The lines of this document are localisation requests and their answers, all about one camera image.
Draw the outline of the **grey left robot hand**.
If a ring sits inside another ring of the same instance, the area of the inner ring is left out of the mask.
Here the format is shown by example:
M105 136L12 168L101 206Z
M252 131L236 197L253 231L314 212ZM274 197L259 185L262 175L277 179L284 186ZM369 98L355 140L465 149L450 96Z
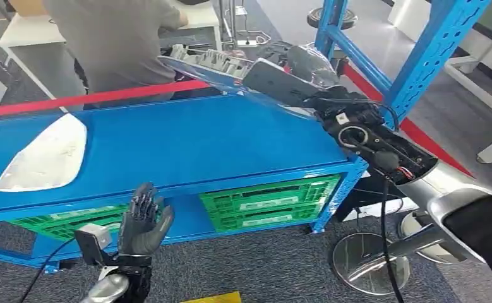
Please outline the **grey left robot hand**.
M122 255L150 256L161 245L174 221L172 206L164 206L162 197L151 182L144 182L134 192L123 214L118 251Z

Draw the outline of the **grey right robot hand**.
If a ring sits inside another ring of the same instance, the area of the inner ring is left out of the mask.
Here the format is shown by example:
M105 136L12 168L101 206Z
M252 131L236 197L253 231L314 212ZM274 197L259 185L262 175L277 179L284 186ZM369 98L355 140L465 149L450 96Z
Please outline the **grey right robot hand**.
M328 59L311 45L294 45L287 52L291 74L317 86L328 88L339 84L339 76Z

